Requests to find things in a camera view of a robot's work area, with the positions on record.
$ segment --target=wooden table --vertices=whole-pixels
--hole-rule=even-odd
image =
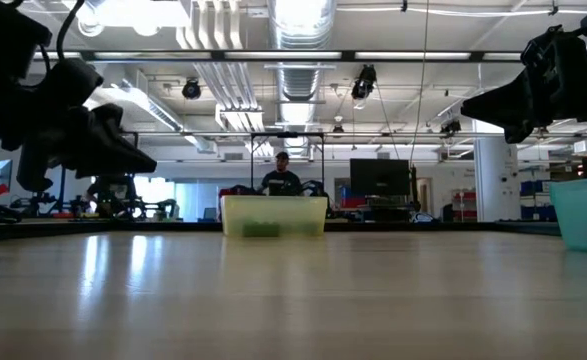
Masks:
[[[587,359],[587,254],[485,232],[0,242],[0,359]]]

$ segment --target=desk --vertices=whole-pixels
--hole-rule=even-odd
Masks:
[[[587,254],[492,232],[0,241],[0,359],[587,359]]]

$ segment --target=man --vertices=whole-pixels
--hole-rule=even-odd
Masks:
[[[277,160],[274,171],[266,174],[258,192],[269,189],[270,196],[298,196],[302,192],[300,178],[286,168],[289,165],[289,154],[281,152],[275,157]]]
[[[86,190],[86,200],[97,204],[101,217],[110,217],[124,209],[123,204],[136,198],[133,178],[126,175],[99,176]]]

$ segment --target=column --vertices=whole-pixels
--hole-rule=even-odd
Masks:
[[[517,146],[503,137],[486,137],[476,139],[474,147],[478,221],[520,219]]]

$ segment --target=translucent bin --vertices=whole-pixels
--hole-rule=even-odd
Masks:
[[[222,198],[224,235],[321,236],[326,201],[324,197],[227,195]]]
[[[587,251],[587,179],[552,183],[551,202],[566,247]]]

